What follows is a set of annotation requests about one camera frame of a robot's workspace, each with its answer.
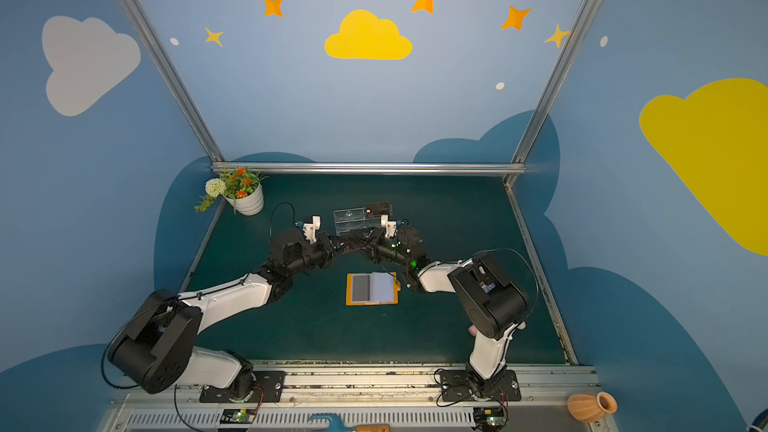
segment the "metal frame pole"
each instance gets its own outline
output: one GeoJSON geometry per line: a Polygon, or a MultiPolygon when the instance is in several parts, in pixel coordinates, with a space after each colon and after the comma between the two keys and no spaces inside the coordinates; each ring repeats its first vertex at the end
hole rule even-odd
{"type": "Polygon", "coordinates": [[[225,160],[224,154],[216,144],[213,134],[211,134],[203,116],[197,109],[197,105],[192,100],[190,92],[181,80],[176,67],[170,61],[168,52],[163,47],[158,32],[152,26],[149,16],[141,6],[141,2],[139,0],[118,0],[118,2],[128,16],[128,20],[136,29],[136,33],[139,34],[141,42],[144,43],[155,65],[158,66],[160,74],[168,84],[171,93],[174,94],[179,107],[181,107],[181,111],[184,112],[190,125],[192,125],[192,129],[197,134],[200,142],[202,142],[208,156],[210,156],[211,160],[218,162],[225,160]]]}
{"type": "MultiPolygon", "coordinates": [[[[560,87],[565,81],[565,77],[570,70],[571,65],[576,58],[581,43],[584,42],[584,38],[587,35],[590,25],[594,16],[597,15],[600,5],[603,0],[582,0],[576,18],[573,24],[571,24],[571,33],[566,36],[565,45],[563,45],[558,55],[558,59],[554,63],[552,73],[550,73],[547,79],[547,84],[544,86],[542,96],[536,104],[531,120],[528,121],[528,126],[525,128],[523,135],[518,143],[518,148],[514,151],[512,157],[512,163],[523,164],[528,157],[528,153],[533,147],[533,142],[536,139],[539,131],[542,129],[544,120],[547,118],[555,97],[560,91],[560,87]]],[[[514,182],[514,175],[507,175],[504,177],[504,184],[507,187],[512,186],[514,182]]]]}
{"type": "Polygon", "coordinates": [[[382,174],[390,176],[503,176],[522,174],[523,164],[420,164],[360,162],[214,162],[214,172],[245,167],[270,174],[382,174]]]}

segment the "orange star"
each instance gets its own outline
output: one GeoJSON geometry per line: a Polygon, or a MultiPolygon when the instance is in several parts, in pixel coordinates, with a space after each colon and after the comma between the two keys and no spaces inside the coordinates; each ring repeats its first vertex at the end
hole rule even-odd
{"type": "Polygon", "coordinates": [[[413,10],[411,10],[411,12],[416,12],[417,10],[426,10],[431,14],[433,1],[434,0],[416,0],[416,4],[413,6],[413,10]]]}
{"type": "Polygon", "coordinates": [[[507,17],[507,21],[502,25],[502,30],[507,27],[514,27],[515,29],[520,30],[520,27],[523,26],[523,19],[530,11],[531,9],[517,10],[512,6],[509,7],[509,17],[507,17]]]}
{"type": "Polygon", "coordinates": [[[264,15],[277,15],[278,17],[282,17],[283,13],[280,12],[280,2],[283,2],[283,0],[264,0],[264,4],[266,4],[264,15]]]}

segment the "white cloud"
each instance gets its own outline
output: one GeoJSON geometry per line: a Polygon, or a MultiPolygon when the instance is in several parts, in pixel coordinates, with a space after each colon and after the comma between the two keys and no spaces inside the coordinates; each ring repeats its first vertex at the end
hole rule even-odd
{"type": "Polygon", "coordinates": [[[43,52],[53,69],[45,93],[63,116],[85,112],[138,67],[139,45],[103,21],[66,16],[43,26],[43,52]]]}

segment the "white flower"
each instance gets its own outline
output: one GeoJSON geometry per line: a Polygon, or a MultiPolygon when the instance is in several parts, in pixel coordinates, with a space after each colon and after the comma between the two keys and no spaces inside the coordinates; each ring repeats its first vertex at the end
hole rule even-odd
{"type": "Polygon", "coordinates": [[[218,197],[224,193],[226,185],[220,178],[212,178],[205,183],[205,193],[211,197],[218,197]]]}

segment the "yellow cloud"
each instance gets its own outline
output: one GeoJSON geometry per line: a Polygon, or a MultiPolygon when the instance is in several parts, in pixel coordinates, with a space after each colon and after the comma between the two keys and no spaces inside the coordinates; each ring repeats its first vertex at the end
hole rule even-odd
{"type": "Polygon", "coordinates": [[[339,33],[326,39],[326,53],[337,59],[403,59],[412,48],[394,22],[368,10],[350,12],[341,21],[339,33]]]}
{"type": "Polygon", "coordinates": [[[768,86],[724,79],[687,99],[658,96],[640,128],[736,242],[768,255],[768,86]]]}

